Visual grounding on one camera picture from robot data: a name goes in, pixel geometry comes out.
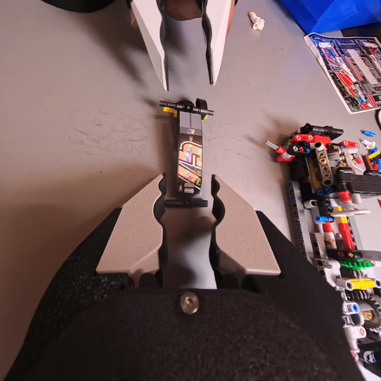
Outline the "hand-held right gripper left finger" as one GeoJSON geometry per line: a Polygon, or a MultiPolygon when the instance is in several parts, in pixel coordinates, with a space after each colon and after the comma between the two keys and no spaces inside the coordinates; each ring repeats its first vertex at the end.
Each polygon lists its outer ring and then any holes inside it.
{"type": "Polygon", "coordinates": [[[96,268],[98,274],[127,274],[133,285],[152,274],[162,285],[168,260],[165,213],[166,174],[160,174],[120,210],[96,268]]]}

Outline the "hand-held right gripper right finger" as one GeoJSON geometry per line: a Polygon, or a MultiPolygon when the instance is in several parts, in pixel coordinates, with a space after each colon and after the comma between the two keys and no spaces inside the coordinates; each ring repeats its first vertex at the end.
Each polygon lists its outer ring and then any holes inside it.
{"type": "Polygon", "coordinates": [[[213,197],[209,261],[217,288],[240,288],[250,276],[278,276],[280,267],[255,208],[220,177],[211,178],[213,197]]]}

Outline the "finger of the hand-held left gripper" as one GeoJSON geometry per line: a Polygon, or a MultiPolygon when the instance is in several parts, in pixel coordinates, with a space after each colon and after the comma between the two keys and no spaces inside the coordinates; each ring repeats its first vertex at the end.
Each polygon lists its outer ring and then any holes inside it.
{"type": "Polygon", "coordinates": [[[164,90],[168,91],[168,62],[163,46],[165,38],[163,1],[133,0],[131,1],[131,9],[135,14],[156,75],[162,83],[164,90]]]}
{"type": "Polygon", "coordinates": [[[202,0],[201,4],[209,82],[215,85],[221,68],[233,1],[202,0]]]}

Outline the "black lego wing assembly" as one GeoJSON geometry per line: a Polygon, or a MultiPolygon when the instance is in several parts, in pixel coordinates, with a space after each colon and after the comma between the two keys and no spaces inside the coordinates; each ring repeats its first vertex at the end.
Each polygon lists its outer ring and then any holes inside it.
{"type": "MultiPolygon", "coordinates": [[[[177,110],[177,102],[160,101],[160,107],[177,110]]],[[[203,130],[202,116],[213,116],[207,101],[197,98],[193,113],[178,111],[173,115],[177,119],[177,175],[176,199],[167,199],[168,208],[205,208],[208,201],[201,197],[203,172],[203,130]]]]}

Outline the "white lego connector pair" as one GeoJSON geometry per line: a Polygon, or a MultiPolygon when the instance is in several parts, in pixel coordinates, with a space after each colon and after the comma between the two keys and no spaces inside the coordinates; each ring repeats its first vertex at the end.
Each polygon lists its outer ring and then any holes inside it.
{"type": "Polygon", "coordinates": [[[265,20],[259,17],[255,12],[249,12],[249,18],[253,30],[262,31],[265,25],[265,20]]]}

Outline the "lego car chassis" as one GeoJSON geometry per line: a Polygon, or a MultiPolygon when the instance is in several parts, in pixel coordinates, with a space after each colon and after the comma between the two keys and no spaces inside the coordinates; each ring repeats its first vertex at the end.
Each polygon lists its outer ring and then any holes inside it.
{"type": "Polygon", "coordinates": [[[370,214],[364,198],[380,198],[380,171],[361,167],[360,144],[342,129],[309,123],[283,145],[267,140],[289,166],[288,199],[297,247],[342,299],[344,332],[365,379],[380,379],[380,249],[362,249],[355,217],[370,214]]]}

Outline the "pile of small lego pieces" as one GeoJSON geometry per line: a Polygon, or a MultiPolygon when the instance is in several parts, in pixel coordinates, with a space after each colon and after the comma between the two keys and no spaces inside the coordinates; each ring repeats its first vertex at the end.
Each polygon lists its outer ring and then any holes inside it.
{"type": "Polygon", "coordinates": [[[363,155],[363,161],[367,170],[381,171],[381,152],[375,141],[365,138],[359,139],[360,143],[365,147],[367,153],[363,155]]]}

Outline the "blue bin with bags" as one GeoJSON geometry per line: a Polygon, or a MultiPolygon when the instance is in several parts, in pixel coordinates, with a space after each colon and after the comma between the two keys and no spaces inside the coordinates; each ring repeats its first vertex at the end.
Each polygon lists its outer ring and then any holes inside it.
{"type": "Polygon", "coordinates": [[[326,33],[381,21],[380,0],[280,0],[307,34],[326,33]]]}

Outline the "colourful sticker sheet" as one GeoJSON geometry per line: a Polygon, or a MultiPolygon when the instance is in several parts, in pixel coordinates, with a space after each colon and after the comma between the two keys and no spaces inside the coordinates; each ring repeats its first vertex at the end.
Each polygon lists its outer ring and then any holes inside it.
{"type": "Polygon", "coordinates": [[[310,33],[307,46],[350,114],[381,107],[381,45],[376,37],[310,33]]]}

